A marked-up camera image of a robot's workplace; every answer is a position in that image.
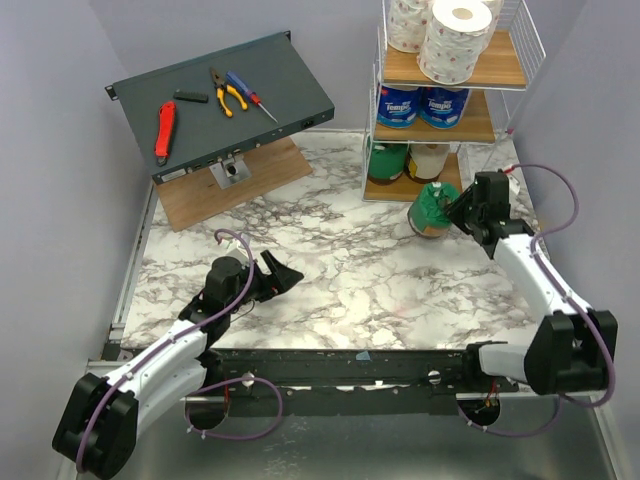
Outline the cream cartoon roll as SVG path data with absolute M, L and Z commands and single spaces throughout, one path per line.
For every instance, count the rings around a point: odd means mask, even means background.
M 449 153 L 447 144 L 412 143 L 408 147 L 404 173 L 419 184 L 434 182 L 443 171 Z

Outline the green brown roll front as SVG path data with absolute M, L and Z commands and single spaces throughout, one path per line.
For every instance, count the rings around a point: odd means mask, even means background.
M 404 170 L 406 143 L 374 142 L 370 148 L 367 178 L 378 185 L 395 182 Z

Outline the blue white paper towel roll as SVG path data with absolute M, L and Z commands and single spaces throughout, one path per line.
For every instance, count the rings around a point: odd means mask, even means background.
M 469 98 L 469 89 L 424 87 L 419 102 L 419 117 L 436 129 L 454 128 L 460 122 Z

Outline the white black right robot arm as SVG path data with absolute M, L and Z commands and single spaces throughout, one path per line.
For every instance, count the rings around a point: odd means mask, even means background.
M 616 384 L 617 320 L 607 310 L 595 310 L 561 278 L 540 250 L 539 235 L 512 217 L 509 192 L 507 172 L 479 172 L 445 213 L 507 273 L 538 329 L 527 346 L 469 346 L 470 358 L 459 370 L 461 382 L 480 392 L 496 377 L 506 377 L 538 395 L 558 394 L 571 401 L 577 392 L 601 391 L 608 401 Z

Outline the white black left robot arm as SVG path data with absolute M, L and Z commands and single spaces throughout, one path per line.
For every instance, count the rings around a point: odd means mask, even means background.
M 111 479 L 166 409 L 194 390 L 214 393 L 222 372 L 204 357 L 228 330 L 232 314 L 248 302 L 282 295 L 304 278 L 269 251 L 261 257 L 266 271 L 253 259 L 214 260 L 202 290 L 159 340 L 105 376 L 81 377 L 54 433 L 53 449 L 80 471 Z

